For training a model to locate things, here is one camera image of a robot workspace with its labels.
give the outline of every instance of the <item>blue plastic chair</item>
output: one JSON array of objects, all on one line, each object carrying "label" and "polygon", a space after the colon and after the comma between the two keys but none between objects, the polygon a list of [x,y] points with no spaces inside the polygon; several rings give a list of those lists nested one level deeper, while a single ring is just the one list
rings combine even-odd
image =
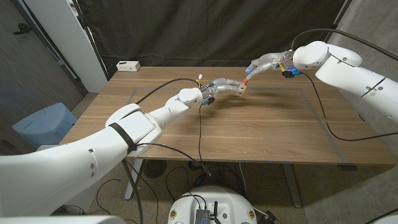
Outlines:
[{"label": "blue plastic chair", "polygon": [[77,119],[62,103],[43,108],[12,126],[27,142],[38,148],[59,144]]}]

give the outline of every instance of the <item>white box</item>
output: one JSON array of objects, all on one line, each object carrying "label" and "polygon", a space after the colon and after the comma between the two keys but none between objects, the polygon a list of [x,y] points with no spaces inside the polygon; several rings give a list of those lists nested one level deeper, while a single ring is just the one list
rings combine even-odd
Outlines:
[{"label": "white box", "polygon": [[139,70],[140,65],[138,61],[120,61],[116,67],[121,72],[136,72]]}]

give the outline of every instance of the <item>black curtain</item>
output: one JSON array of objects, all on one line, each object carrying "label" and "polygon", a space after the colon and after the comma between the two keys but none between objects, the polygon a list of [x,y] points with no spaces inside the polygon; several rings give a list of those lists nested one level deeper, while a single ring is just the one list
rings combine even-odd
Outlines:
[{"label": "black curtain", "polygon": [[[288,50],[302,31],[332,28],[344,0],[79,0],[109,75],[141,66],[248,66]],[[323,40],[311,33],[297,42]]]}]

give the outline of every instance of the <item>wooden table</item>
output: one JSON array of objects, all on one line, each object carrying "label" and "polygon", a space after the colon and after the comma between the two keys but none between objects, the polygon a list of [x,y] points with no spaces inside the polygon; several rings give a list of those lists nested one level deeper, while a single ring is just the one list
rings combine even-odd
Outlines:
[{"label": "wooden table", "polygon": [[[245,68],[230,67],[142,67],[138,72],[116,72],[83,113],[61,144],[77,141],[104,128],[106,120],[122,106],[135,103],[159,85],[174,78],[196,79],[206,85],[216,78],[241,81]],[[359,117],[340,92],[313,77],[332,131],[342,138],[363,138],[375,133]],[[162,107],[181,88],[194,83],[171,83],[148,97],[140,106],[144,112]],[[281,163],[294,206],[301,199],[291,164],[388,165],[395,156],[380,139],[348,142],[334,138],[327,130],[313,87],[306,76],[286,79],[280,72],[261,74],[250,80],[245,94],[224,92],[201,109],[201,156],[204,161]],[[186,117],[172,123],[160,144],[175,147],[199,159],[199,105]],[[154,146],[139,159],[187,160],[177,152]],[[132,196],[127,186],[125,198]]]}]

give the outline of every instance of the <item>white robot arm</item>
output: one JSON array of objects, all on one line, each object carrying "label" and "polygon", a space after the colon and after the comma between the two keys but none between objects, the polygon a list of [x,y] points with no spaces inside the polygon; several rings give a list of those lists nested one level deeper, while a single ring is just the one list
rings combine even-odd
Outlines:
[{"label": "white robot arm", "polygon": [[219,78],[208,86],[182,89],[165,106],[143,113],[126,105],[105,128],[79,141],[20,156],[0,156],[0,217],[50,215],[100,180],[128,154],[137,157],[193,105],[210,104],[222,91],[242,92],[241,83]]},{"label": "white robot arm", "polygon": [[296,51],[265,54],[253,60],[246,69],[246,79],[270,69],[282,69],[286,78],[292,78],[300,70],[318,67],[315,75],[319,80],[361,97],[398,123],[398,83],[359,67],[361,63],[361,56],[351,50],[314,41]]}]

